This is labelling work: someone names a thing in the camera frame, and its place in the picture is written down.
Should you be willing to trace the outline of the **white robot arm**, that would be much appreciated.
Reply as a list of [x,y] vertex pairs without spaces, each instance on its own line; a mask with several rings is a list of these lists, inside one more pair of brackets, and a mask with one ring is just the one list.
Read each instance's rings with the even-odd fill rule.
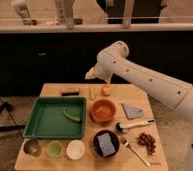
[[[125,42],[114,42],[97,54],[97,63],[86,73],[85,78],[99,78],[109,83],[115,74],[183,114],[193,123],[193,85],[135,64],[127,60],[128,55],[129,47]],[[193,171],[193,127],[186,171]]]

